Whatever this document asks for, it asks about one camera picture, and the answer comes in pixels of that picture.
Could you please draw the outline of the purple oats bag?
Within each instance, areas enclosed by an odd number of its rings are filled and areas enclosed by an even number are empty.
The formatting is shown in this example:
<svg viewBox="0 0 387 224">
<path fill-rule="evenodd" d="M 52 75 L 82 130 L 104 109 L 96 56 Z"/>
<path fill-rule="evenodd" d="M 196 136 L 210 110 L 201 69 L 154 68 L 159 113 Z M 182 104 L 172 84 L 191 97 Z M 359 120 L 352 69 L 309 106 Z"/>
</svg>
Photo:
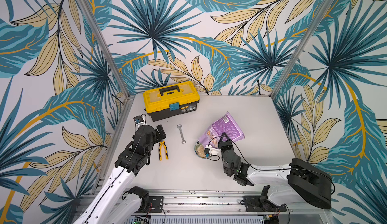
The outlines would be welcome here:
<svg viewBox="0 0 387 224">
<path fill-rule="evenodd" d="M 245 139 L 245 134 L 239 127 L 229 112 L 221 117 L 219 120 L 212 123 L 205 133 L 199 137 L 199 142 L 203 145 L 211 145 L 218 148 L 219 137 L 222 133 L 226 133 L 232 141 L 239 141 Z"/>
</svg>

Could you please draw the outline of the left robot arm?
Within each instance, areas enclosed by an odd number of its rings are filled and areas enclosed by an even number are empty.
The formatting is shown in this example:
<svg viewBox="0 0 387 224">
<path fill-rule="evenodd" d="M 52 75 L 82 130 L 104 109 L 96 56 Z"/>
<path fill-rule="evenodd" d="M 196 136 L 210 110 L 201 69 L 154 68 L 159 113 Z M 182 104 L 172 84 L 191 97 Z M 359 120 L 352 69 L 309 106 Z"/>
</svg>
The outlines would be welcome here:
<svg viewBox="0 0 387 224">
<path fill-rule="evenodd" d="M 166 138 L 162 125 L 139 126 L 134 140 L 120 153 L 107 182 L 88 206 L 74 221 L 76 224 L 122 224 L 136 212 L 151 209 L 149 191 L 132 187 L 123 202 L 115 207 L 124 190 L 134 181 L 139 171 L 150 164 L 154 144 Z"/>
</svg>

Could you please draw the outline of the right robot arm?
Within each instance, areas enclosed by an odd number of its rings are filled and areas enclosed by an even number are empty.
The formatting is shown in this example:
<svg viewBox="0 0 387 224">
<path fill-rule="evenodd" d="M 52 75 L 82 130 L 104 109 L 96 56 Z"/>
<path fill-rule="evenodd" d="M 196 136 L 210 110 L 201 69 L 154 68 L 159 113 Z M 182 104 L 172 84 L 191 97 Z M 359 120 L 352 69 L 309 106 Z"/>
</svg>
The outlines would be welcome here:
<svg viewBox="0 0 387 224">
<path fill-rule="evenodd" d="M 219 137 L 218 147 L 227 176 L 242 186 L 263 185 L 260 202 L 265 209 L 289 203 L 331 209 L 336 189 L 326 172 L 301 159 L 277 167 L 252 165 L 245 162 L 243 155 L 237 155 L 237 145 L 225 133 Z"/>
</svg>

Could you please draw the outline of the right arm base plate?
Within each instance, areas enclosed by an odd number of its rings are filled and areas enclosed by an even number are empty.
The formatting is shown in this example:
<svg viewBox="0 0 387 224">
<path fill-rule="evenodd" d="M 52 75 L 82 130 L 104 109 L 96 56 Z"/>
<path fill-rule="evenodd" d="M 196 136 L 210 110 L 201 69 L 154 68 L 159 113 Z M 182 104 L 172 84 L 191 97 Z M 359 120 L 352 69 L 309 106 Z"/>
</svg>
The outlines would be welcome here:
<svg viewBox="0 0 387 224">
<path fill-rule="evenodd" d="M 270 203 L 268 200 L 261 202 L 260 196 L 244 196 L 243 200 L 240 201 L 240 204 L 243 205 L 246 209 L 246 212 L 272 212 L 272 213 L 281 213 L 286 212 L 287 207 L 285 205 L 275 206 Z"/>
</svg>

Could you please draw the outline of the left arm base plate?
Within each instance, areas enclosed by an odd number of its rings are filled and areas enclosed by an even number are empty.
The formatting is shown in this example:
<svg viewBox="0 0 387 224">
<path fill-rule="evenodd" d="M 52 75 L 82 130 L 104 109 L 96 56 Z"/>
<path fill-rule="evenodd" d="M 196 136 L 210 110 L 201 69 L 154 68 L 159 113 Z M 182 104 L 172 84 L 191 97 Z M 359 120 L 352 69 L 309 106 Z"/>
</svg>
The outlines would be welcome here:
<svg viewBox="0 0 387 224">
<path fill-rule="evenodd" d="M 136 213 L 162 213 L 164 197 L 149 196 L 141 199 L 141 206 Z"/>
</svg>

